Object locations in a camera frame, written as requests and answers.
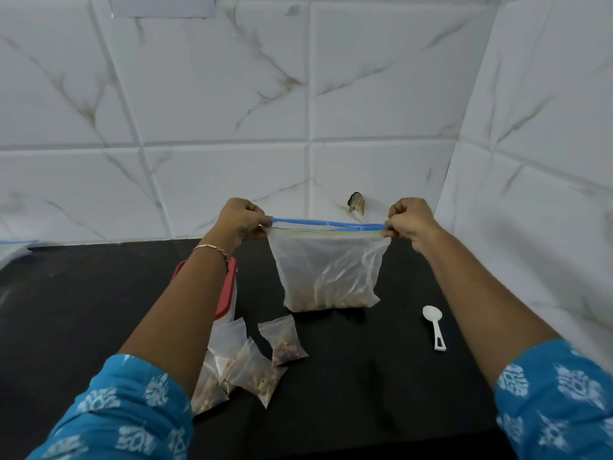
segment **gold bracelet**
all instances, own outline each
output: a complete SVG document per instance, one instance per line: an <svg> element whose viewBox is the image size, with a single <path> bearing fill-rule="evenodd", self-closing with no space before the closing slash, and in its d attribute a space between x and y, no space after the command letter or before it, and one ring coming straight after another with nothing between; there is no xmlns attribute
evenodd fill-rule
<svg viewBox="0 0 613 460"><path fill-rule="evenodd" d="M228 255L226 255L226 252L222 248L216 247L216 246L211 245L209 243L201 243L200 245L196 245L192 251L195 251L195 249L200 248L200 247L213 248L213 249L217 250L220 254L222 254L224 256L224 260L226 261L226 274L228 274L230 272L230 268L228 267Z"/></svg>

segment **printed blue sleeve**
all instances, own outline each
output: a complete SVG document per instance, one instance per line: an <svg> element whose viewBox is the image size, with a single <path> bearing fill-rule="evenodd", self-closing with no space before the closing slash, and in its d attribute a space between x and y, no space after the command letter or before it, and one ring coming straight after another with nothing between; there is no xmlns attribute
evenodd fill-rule
<svg viewBox="0 0 613 460"><path fill-rule="evenodd" d="M498 425L520 459L613 458L613 378L566 340L507 366L495 397Z"/></svg>
<svg viewBox="0 0 613 460"><path fill-rule="evenodd" d="M28 460L185 460L191 421L187 394L167 373L114 355Z"/></svg>

